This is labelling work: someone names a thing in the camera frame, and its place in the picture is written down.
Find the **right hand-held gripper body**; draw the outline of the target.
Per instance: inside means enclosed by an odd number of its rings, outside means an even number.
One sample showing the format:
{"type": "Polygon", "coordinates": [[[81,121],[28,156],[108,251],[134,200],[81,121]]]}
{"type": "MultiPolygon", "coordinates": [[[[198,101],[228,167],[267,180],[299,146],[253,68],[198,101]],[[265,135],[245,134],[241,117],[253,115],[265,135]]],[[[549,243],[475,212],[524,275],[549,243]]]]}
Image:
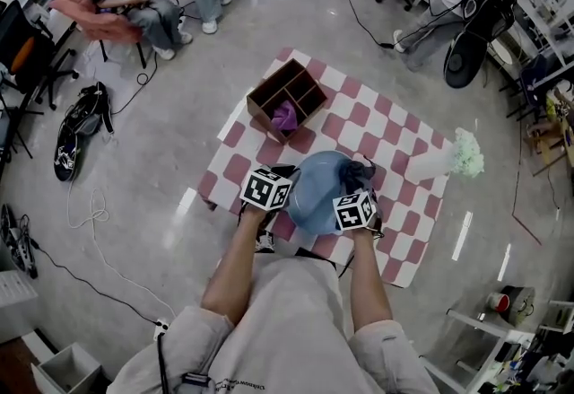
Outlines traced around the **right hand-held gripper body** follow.
{"type": "Polygon", "coordinates": [[[333,200],[335,227],[339,232],[365,229],[375,239],[382,238],[382,212],[375,203],[372,193],[362,191],[333,200]]]}

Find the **dark grey cloth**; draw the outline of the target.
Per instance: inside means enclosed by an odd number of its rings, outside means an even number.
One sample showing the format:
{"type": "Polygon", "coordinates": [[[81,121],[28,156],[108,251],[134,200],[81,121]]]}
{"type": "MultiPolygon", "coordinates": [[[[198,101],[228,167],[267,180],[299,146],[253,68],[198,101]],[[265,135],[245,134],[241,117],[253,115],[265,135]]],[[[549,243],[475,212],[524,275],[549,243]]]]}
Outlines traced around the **dark grey cloth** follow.
{"type": "Polygon", "coordinates": [[[372,191],[371,181],[376,174],[377,166],[371,160],[368,162],[369,164],[364,164],[355,160],[347,160],[341,164],[338,175],[345,195],[372,191]]]}

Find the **blue round bowl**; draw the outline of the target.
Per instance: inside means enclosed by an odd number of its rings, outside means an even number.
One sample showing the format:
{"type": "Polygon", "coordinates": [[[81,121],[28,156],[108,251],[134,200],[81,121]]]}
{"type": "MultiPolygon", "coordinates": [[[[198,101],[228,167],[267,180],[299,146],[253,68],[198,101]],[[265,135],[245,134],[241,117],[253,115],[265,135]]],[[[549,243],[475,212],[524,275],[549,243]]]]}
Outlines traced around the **blue round bowl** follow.
{"type": "MultiPolygon", "coordinates": [[[[347,160],[352,159],[341,152],[323,151],[300,164],[300,175],[286,206],[295,225],[316,236],[343,233],[335,227],[333,200],[347,196],[338,175],[341,164],[347,160]]],[[[376,203],[374,188],[371,193],[376,203]]]]}

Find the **person's right forearm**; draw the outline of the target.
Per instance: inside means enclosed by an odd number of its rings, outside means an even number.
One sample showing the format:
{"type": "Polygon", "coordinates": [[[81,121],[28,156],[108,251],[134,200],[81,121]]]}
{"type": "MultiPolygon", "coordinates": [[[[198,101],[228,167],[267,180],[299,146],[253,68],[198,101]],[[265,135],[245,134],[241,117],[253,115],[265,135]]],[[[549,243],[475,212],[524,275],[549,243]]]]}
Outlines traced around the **person's right forearm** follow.
{"type": "Polygon", "coordinates": [[[372,232],[352,231],[354,258],[351,278],[351,314],[355,332],[379,321],[392,320],[387,293],[378,271],[372,232]]]}

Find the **purple cloth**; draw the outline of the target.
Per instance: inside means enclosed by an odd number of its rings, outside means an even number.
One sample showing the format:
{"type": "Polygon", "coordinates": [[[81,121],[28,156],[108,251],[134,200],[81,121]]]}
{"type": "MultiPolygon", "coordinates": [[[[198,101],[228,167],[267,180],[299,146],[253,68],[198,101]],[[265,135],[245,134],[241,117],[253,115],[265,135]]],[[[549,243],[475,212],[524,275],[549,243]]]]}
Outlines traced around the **purple cloth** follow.
{"type": "Polygon", "coordinates": [[[289,100],[283,101],[274,110],[271,123],[286,136],[297,129],[299,125],[297,112],[289,100]]]}

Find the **person's right shoe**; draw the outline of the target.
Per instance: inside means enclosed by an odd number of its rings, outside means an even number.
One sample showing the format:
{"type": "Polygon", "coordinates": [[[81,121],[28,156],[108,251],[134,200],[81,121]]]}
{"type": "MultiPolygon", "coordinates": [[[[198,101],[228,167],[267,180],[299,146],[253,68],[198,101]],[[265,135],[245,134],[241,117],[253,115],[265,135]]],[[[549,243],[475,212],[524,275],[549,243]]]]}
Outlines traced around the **person's right shoe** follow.
{"type": "Polygon", "coordinates": [[[322,258],[321,256],[305,250],[303,248],[298,248],[294,254],[295,257],[301,257],[301,258],[312,258],[312,259],[316,259],[316,260],[321,260],[321,261],[325,261],[326,263],[328,263],[329,265],[331,265],[333,268],[336,268],[335,263],[333,263],[332,261],[322,258]]]}

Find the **white vase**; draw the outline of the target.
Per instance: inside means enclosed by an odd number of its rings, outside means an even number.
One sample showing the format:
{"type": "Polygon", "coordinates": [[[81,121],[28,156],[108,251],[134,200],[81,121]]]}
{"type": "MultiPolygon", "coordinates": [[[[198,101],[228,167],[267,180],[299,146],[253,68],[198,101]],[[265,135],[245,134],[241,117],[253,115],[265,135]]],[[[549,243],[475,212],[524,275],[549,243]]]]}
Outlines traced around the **white vase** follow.
{"type": "Polygon", "coordinates": [[[454,147],[429,151],[427,153],[411,156],[404,177],[413,183],[422,180],[435,179],[450,173],[454,167],[454,147]]]}

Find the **person's light grey shirt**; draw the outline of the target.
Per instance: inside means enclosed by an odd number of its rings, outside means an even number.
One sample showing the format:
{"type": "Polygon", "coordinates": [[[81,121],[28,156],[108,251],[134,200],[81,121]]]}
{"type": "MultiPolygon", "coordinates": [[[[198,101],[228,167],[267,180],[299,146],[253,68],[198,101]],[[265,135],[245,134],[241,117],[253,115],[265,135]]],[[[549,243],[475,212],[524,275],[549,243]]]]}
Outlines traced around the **person's light grey shirt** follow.
{"type": "Polygon", "coordinates": [[[181,390],[203,375],[200,394],[439,394],[394,320],[346,337],[336,273],[312,258],[261,254],[240,323],[186,307],[160,343],[121,369],[108,394],[181,390]]]}

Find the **red and white cup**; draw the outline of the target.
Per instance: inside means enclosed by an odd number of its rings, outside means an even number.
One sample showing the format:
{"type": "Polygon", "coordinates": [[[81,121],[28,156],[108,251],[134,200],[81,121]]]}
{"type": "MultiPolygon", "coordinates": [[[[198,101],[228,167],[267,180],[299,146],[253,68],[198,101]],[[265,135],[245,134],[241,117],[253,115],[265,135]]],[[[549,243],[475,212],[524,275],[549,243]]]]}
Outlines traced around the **red and white cup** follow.
{"type": "Polygon", "coordinates": [[[509,308],[510,298],[504,293],[490,293],[486,304],[489,309],[502,313],[509,308]]]}

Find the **grey bag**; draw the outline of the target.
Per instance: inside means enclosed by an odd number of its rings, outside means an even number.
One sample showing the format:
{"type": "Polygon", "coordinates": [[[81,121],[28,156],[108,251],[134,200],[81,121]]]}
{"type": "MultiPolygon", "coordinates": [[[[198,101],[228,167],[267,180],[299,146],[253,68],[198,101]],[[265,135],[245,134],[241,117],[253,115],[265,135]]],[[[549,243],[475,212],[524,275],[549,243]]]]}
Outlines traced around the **grey bag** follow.
{"type": "Polygon", "coordinates": [[[520,326],[527,317],[534,313],[534,287],[507,285],[502,288],[501,292],[508,296],[509,307],[500,315],[511,326],[520,326]]]}

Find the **wooden stool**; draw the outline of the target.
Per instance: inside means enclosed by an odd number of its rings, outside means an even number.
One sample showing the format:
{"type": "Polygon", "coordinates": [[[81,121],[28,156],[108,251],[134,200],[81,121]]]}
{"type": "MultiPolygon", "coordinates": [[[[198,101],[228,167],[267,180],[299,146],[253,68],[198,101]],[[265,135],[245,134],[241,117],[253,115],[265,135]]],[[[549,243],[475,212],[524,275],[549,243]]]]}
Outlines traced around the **wooden stool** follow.
{"type": "Polygon", "coordinates": [[[541,163],[532,172],[534,177],[565,161],[568,176],[574,178],[574,129],[566,117],[532,125],[526,131],[524,142],[541,163]]]}

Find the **white round stool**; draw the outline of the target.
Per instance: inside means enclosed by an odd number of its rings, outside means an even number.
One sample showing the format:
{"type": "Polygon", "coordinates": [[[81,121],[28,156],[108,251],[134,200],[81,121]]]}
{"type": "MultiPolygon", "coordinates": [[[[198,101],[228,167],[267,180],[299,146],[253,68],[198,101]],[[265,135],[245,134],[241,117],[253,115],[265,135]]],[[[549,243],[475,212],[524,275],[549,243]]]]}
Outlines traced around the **white round stool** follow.
{"type": "Polygon", "coordinates": [[[498,39],[489,44],[488,54],[498,65],[501,72],[511,79],[517,79],[521,65],[519,60],[498,39]]]}

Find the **dark blue chair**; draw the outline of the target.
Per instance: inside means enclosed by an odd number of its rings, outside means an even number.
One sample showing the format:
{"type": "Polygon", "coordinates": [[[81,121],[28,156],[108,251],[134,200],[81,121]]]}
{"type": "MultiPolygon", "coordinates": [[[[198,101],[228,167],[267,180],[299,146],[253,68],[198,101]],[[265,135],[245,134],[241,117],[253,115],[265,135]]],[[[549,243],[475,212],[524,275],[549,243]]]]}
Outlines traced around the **dark blue chair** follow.
{"type": "Polygon", "coordinates": [[[540,89],[537,85],[554,68],[561,68],[561,63],[556,56],[537,55],[526,63],[520,70],[518,78],[505,86],[506,89],[510,89],[510,98],[519,98],[518,105],[506,115],[506,118],[517,115],[517,120],[520,120],[532,116],[537,123],[545,117],[543,109],[547,89],[540,89]]]}

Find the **white open storage box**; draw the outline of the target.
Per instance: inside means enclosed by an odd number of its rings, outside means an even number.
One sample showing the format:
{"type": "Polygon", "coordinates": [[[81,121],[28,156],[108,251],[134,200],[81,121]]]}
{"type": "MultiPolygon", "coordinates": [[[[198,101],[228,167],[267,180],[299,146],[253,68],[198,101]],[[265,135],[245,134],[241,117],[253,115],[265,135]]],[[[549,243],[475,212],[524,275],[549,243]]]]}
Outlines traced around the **white open storage box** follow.
{"type": "Polygon", "coordinates": [[[46,362],[31,366],[41,394],[88,394],[101,364],[78,343],[72,343],[46,362]]]}

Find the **black mesh office chair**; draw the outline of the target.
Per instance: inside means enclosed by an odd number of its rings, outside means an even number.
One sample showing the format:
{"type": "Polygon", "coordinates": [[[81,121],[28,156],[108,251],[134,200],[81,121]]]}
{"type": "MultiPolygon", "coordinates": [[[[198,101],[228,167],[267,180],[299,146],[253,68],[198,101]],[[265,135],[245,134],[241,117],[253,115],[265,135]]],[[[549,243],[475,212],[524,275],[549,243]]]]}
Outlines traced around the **black mesh office chair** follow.
{"type": "Polygon", "coordinates": [[[48,94],[48,106],[56,109],[54,103],[54,84],[61,77],[70,75],[77,79],[79,74],[73,69],[63,70],[62,64],[77,55],[73,48],[64,48],[67,39],[73,34],[75,25],[71,24],[59,40],[40,21],[30,22],[20,3],[16,0],[7,5],[0,13],[0,86],[12,87],[22,94],[35,94],[40,104],[44,93],[48,94]],[[26,65],[17,74],[10,71],[13,58],[30,37],[35,38],[33,54],[26,65]]]}

